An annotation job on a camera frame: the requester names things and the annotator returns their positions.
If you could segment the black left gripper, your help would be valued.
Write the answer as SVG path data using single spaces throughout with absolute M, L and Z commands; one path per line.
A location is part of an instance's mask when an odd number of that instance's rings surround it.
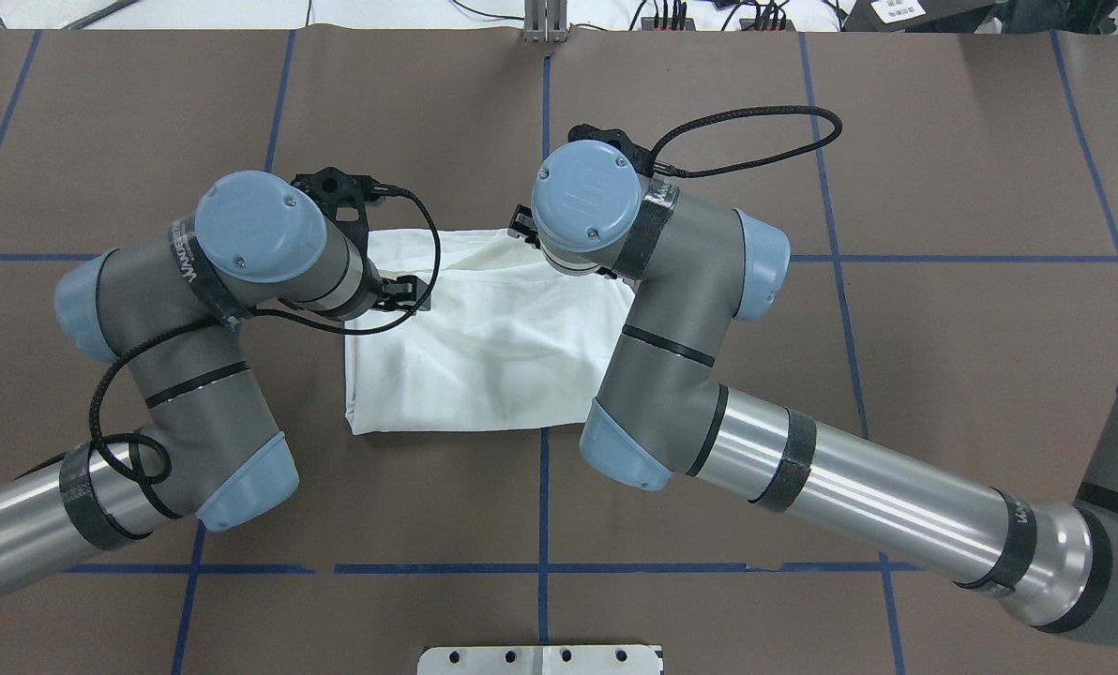
M 517 205 L 506 232 L 530 248 L 541 249 L 540 232 L 529 206 Z M 333 320 L 345 322 L 360 317 L 375 304 L 376 310 L 383 312 L 432 310 L 433 281 L 423 281 L 416 275 L 380 277 L 379 270 L 368 269 L 368 263 L 370 260 L 364 255 L 349 253 L 343 277 L 333 289 L 333 298 L 338 302 L 333 307 Z

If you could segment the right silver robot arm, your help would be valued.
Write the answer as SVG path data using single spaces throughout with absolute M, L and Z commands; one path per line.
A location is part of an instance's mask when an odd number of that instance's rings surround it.
M 900 359 L 935 368 L 941 359 L 922 338 L 974 319 L 980 291 L 1010 282 L 1042 310 L 1023 310 L 1023 326 L 984 335 L 978 355 L 1010 338 L 1021 355 L 1065 340 L 1042 320 L 1074 319 L 1095 336 L 1091 294 L 1061 300 L 1081 281 L 1108 281 L 1103 263 L 885 260 L 858 262 L 863 281 L 901 281 L 854 321 L 847 262 L 834 262 L 839 323 L 854 390 L 855 432 L 794 406 L 722 380 L 728 329 L 768 313 L 796 273 L 786 232 L 743 210 L 685 194 L 673 175 L 632 162 L 601 140 L 567 142 L 538 168 L 532 201 L 518 208 L 536 248 L 569 274 L 598 273 L 635 283 L 627 314 L 578 441 L 582 460 L 607 478 L 659 491 L 678 475 L 743 497 L 775 516 L 802 519 L 901 557 L 967 593 L 1001 603 L 1035 631 L 1118 646 L 1118 381 L 1108 422 L 1076 496 L 1025 500 L 938 469 L 923 454 L 906 456 L 873 441 L 855 338 Z

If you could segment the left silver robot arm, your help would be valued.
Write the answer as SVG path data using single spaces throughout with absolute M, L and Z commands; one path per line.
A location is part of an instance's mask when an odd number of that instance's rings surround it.
M 110 249 L 54 289 L 63 333 L 106 364 L 87 437 L 0 487 L 0 597 L 186 516 L 215 533 L 292 496 L 299 473 L 236 327 L 256 317 L 337 335 L 370 310 L 426 311 L 434 281 L 383 277 L 366 205 L 404 187 L 328 167 L 224 175 L 193 213 Z

